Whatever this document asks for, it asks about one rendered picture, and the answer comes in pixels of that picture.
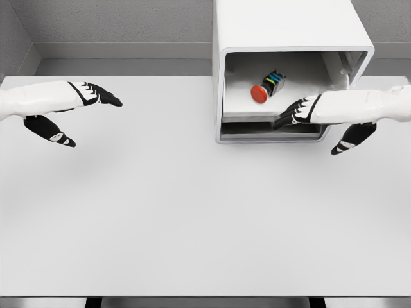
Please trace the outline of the red button load switch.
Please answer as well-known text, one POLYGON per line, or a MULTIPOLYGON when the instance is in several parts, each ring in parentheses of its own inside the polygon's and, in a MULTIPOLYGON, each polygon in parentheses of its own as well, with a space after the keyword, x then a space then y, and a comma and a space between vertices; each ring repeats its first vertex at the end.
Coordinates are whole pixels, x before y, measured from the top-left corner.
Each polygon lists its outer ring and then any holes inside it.
POLYGON ((252 99, 256 103, 265 103, 268 98, 279 92, 285 84, 286 76, 276 70, 267 74, 262 82, 253 85, 250 90, 252 99))

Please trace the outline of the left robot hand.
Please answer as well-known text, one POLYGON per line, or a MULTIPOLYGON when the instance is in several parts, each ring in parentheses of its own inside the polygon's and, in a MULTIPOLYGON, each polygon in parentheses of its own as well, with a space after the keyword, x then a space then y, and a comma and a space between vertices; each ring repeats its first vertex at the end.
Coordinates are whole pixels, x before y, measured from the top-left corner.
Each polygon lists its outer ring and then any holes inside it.
POLYGON ((18 113, 27 129, 43 139, 75 147, 69 138, 45 115, 66 112, 93 104, 121 107, 123 104, 113 93, 89 82, 53 81, 24 86, 23 97, 17 100, 18 113))

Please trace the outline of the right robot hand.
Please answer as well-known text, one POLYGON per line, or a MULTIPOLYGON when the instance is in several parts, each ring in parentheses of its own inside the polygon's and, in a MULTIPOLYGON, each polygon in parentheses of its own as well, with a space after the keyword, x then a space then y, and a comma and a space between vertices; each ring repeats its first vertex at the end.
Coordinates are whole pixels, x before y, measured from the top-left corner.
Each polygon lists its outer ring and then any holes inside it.
POLYGON ((282 112, 272 128, 297 124, 338 125, 350 127, 331 150, 339 155, 368 139, 377 129, 377 104, 371 102, 373 91, 336 90, 303 97, 282 112))

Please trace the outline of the white cabinet drawer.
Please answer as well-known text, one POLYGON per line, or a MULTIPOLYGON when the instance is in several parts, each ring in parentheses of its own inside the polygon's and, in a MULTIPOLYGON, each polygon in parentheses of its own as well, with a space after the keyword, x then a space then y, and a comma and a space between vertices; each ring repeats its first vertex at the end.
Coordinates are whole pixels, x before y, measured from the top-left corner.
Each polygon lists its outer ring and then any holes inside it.
POLYGON ((225 68, 224 122, 271 120, 298 99, 349 88, 352 73, 338 51, 229 53, 225 68), (272 71, 285 76, 282 89, 264 103, 255 102, 252 86, 272 71))

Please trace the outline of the white tabletop storage cabinet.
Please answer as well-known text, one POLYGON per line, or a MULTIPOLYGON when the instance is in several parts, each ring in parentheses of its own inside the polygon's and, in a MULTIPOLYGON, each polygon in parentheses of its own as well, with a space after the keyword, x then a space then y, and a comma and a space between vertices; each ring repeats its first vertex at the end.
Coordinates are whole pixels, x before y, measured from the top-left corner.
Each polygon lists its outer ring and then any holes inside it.
POLYGON ((271 120, 223 121, 225 62, 237 52, 338 51, 357 84, 375 48, 351 0, 213 0, 212 72, 216 140, 232 142, 318 142, 329 127, 298 124, 273 130, 271 120))

